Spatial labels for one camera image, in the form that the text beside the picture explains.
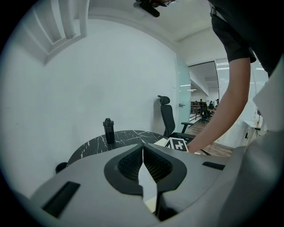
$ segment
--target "black water bottle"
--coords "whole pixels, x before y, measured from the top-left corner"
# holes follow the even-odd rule
[[[105,128],[107,143],[114,143],[114,121],[111,121],[110,118],[106,118],[103,122],[103,126]]]

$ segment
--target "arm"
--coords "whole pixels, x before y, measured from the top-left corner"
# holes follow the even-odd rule
[[[236,59],[229,63],[229,86],[218,109],[206,127],[187,145],[194,153],[222,136],[235,123],[249,96],[250,59]]]

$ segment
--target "black mesh grille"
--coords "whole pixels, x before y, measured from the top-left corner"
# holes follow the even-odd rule
[[[146,168],[156,183],[168,176],[173,170],[173,165],[168,160],[146,146],[144,146],[144,160],[146,160],[144,162]]]
[[[138,150],[122,158],[118,163],[120,173],[136,183],[138,182],[139,170],[143,163],[142,149],[143,147],[141,146]]]

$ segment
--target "glass door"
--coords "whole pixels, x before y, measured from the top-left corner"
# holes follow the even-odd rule
[[[183,129],[182,122],[189,122],[190,118],[190,74],[189,67],[187,64],[179,57],[177,57],[177,68],[178,68],[178,88],[179,89],[179,104],[178,104],[178,122],[177,132],[181,133]]]

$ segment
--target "black t-shirt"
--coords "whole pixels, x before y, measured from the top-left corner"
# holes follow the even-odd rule
[[[229,62],[257,55],[271,74],[283,53],[281,1],[263,4],[255,0],[209,0],[225,21],[212,15],[212,27],[224,44]]]

